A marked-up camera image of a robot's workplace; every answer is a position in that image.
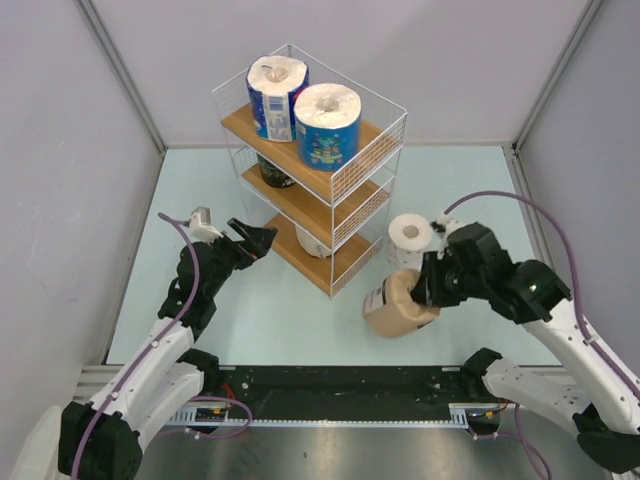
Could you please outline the white dotted paper roll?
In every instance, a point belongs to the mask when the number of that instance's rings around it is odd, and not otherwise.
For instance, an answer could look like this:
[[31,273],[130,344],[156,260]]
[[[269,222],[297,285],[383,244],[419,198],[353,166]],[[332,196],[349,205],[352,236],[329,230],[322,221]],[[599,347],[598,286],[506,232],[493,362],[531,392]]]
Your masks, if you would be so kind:
[[396,216],[388,227],[387,256],[395,269],[420,269],[423,254],[432,239],[428,220],[420,215],[405,213]]

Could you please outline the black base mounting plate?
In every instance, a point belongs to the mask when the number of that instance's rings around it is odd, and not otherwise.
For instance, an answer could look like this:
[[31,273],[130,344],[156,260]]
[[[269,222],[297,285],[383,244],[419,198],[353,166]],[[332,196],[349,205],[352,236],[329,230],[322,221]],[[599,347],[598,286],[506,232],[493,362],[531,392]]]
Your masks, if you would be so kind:
[[479,379],[457,367],[236,366],[220,382],[249,408],[292,405],[489,404],[498,399]]

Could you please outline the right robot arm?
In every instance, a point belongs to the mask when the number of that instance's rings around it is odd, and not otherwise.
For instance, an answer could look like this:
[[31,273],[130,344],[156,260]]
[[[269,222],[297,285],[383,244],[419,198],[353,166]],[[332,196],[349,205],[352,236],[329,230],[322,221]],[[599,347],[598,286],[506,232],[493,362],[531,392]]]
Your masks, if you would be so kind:
[[576,294],[546,264],[515,262],[493,231],[444,217],[432,222],[441,239],[423,255],[411,297],[441,309],[469,299],[486,301],[501,317],[543,343],[575,381],[561,386],[481,348],[464,365],[463,393],[520,404],[563,428],[596,464],[612,473],[639,467],[639,379],[575,313]]

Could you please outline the brown paper roll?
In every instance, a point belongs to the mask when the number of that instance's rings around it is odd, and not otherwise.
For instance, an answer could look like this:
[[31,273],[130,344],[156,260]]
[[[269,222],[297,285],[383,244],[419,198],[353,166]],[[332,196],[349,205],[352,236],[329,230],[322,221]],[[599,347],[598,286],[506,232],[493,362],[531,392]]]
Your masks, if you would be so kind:
[[374,333],[387,338],[405,336],[440,316],[440,308],[412,299],[411,291],[418,279],[417,270],[395,271],[365,297],[362,316]]

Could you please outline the dark blue paper roll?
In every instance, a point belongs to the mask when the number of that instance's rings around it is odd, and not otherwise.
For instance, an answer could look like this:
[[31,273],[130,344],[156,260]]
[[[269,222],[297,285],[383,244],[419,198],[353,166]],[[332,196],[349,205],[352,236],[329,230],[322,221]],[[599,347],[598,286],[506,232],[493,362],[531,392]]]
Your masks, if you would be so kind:
[[297,96],[309,85],[307,64],[281,55],[262,56],[250,66],[245,80],[258,136],[272,142],[293,142],[293,109]]

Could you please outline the beige paper roll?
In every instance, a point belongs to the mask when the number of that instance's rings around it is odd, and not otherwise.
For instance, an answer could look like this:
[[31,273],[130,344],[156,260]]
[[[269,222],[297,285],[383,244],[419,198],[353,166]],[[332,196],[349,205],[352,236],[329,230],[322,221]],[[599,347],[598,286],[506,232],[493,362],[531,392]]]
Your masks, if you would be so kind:
[[301,248],[310,256],[315,258],[328,258],[332,255],[332,251],[317,241],[304,229],[295,226],[296,238]]

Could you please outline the light blue paper roll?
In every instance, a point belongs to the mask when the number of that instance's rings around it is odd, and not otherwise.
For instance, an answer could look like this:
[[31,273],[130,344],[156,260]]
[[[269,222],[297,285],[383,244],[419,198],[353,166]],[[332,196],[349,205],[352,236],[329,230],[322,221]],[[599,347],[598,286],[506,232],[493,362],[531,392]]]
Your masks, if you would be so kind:
[[335,83],[304,89],[294,105],[299,159],[334,172],[358,153],[362,102],[353,89]]

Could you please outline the black paper roll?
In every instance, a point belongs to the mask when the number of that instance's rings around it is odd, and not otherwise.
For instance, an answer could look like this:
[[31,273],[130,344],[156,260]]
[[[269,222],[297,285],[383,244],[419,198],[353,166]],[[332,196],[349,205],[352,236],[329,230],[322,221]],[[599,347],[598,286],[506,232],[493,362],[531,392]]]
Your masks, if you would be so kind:
[[266,157],[257,153],[257,163],[262,180],[269,186],[278,189],[289,188],[296,184],[296,181],[283,170],[272,164]]

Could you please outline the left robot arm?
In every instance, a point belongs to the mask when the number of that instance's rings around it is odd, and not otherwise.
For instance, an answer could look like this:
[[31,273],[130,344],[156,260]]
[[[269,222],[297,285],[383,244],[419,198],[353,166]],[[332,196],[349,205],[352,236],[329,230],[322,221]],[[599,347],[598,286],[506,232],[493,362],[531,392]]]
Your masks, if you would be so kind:
[[176,275],[158,317],[134,357],[88,401],[61,414],[57,469],[72,479],[132,479],[146,449],[172,415],[221,387],[216,356],[195,348],[213,318],[215,297],[236,272],[264,258],[277,236],[236,218],[230,238],[198,208],[186,221],[161,217],[182,236]]

